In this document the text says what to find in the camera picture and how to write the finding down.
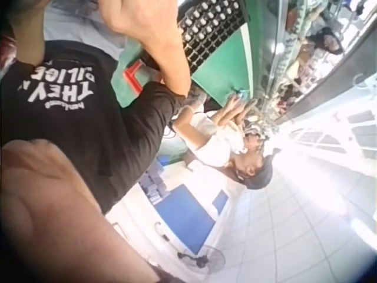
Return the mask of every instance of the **tiled floor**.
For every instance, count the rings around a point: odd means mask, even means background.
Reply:
[[[350,217],[375,231],[376,180],[310,162],[327,170],[327,186],[341,196]],[[307,182],[313,182],[310,178],[320,176],[309,175]],[[205,283],[350,283],[364,271],[376,252],[346,218],[318,207],[294,184],[275,168],[266,189],[240,197],[218,245],[226,256],[225,269]]]

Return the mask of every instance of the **blue panel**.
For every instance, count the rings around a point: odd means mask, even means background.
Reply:
[[[155,209],[179,240],[197,255],[215,221],[188,188],[180,185],[172,190]]]
[[[224,193],[223,190],[220,191],[220,193],[216,196],[216,198],[213,201],[213,206],[217,209],[219,215],[224,209],[224,206],[226,202],[228,201],[228,196],[226,193]]]

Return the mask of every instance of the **bright light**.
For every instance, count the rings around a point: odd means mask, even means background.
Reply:
[[[351,222],[352,229],[371,248],[377,251],[377,235],[374,234],[361,220],[355,218]]]
[[[178,6],[182,5],[184,1],[186,0],[178,0]]]
[[[346,214],[342,197],[334,191],[330,180],[321,170],[290,150],[283,150],[275,159],[276,165],[290,179],[295,188],[310,198],[313,203],[339,215]]]
[[[275,48],[275,43],[271,44],[271,52],[276,53],[276,55],[282,54],[285,50],[284,43],[280,42]]]

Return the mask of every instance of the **white floor tile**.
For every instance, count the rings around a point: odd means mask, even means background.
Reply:
[[[265,190],[251,190],[250,206],[255,208],[263,202],[267,202],[267,193]]]
[[[279,283],[336,283],[327,261]]]
[[[247,239],[243,262],[251,261],[274,251],[272,230]]]
[[[261,233],[265,233],[272,229],[272,220],[271,216],[268,213],[261,218],[255,219],[254,221],[249,223],[247,228],[247,237],[257,236]]]
[[[335,214],[331,214],[318,224],[315,231],[327,256],[339,249],[354,235],[349,224]]]
[[[303,212],[297,212],[288,220],[275,226],[274,230],[276,248],[279,249],[309,231],[310,225]]]
[[[234,215],[233,220],[229,221],[227,224],[229,225],[228,231],[231,232],[231,231],[239,230],[247,226],[247,224],[249,224],[249,216],[247,213],[246,214],[244,213],[243,215],[239,215],[237,217],[236,215]]]
[[[275,283],[275,255],[241,265],[237,283]]]
[[[362,176],[356,186],[347,194],[347,198],[362,209],[369,216],[376,211],[377,180],[373,177]]]
[[[281,190],[279,193],[273,195],[269,198],[271,210],[277,209],[284,205],[290,198],[292,194],[289,190]]]
[[[306,196],[303,192],[300,192],[299,190],[293,191],[293,195],[295,196],[296,201],[299,203],[301,207],[313,203],[308,196]]]
[[[289,198],[286,203],[281,207],[274,209],[272,211],[272,219],[274,226],[279,225],[293,214],[297,213],[300,210],[300,206],[297,203],[295,198]]]
[[[241,264],[244,245],[244,243],[240,243],[232,246],[229,249],[222,250],[226,259],[225,268],[230,268]]]
[[[303,207],[303,210],[313,226],[316,226],[330,214],[328,210],[324,210],[314,203],[308,203]]]
[[[268,202],[262,202],[258,206],[252,206],[250,209],[249,223],[260,219],[263,216],[270,215]]]
[[[217,247],[227,249],[231,246],[241,244],[246,240],[247,227],[223,234]]]
[[[245,198],[234,205],[234,217],[248,213],[250,210],[250,198]]]
[[[345,200],[345,203],[346,203],[348,214],[350,214],[352,218],[357,218],[361,220],[365,225],[367,225],[367,227],[370,230],[377,231],[376,230],[377,224],[372,216],[367,215],[364,211],[362,211],[360,208],[358,208],[349,200]]]
[[[311,268],[324,260],[320,245],[313,232],[277,250],[277,280],[283,281]]]
[[[347,195],[355,187],[362,174],[342,168],[340,172],[332,179],[331,185],[341,195]]]
[[[211,274],[206,278],[206,283],[236,283],[239,269],[239,266],[237,266]]]
[[[277,183],[277,182],[276,183],[272,183],[271,182],[271,185],[266,188],[266,192],[269,195],[269,197],[272,197],[275,194],[281,192],[282,190],[285,190],[286,186],[287,185],[285,183],[283,183],[283,182],[280,182],[280,183]]]
[[[358,236],[330,256],[330,265],[341,283],[355,282],[375,260],[373,252]]]

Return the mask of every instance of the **white shirt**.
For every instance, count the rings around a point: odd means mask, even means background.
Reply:
[[[189,149],[207,165],[223,167],[229,162],[231,152],[241,152],[244,149],[242,132],[233,122],[219,127],[207,114],[197,113],[193,116],[191,125],[201,133],[211,136],[210,140],[199,149],[195,149],[186,141]]]

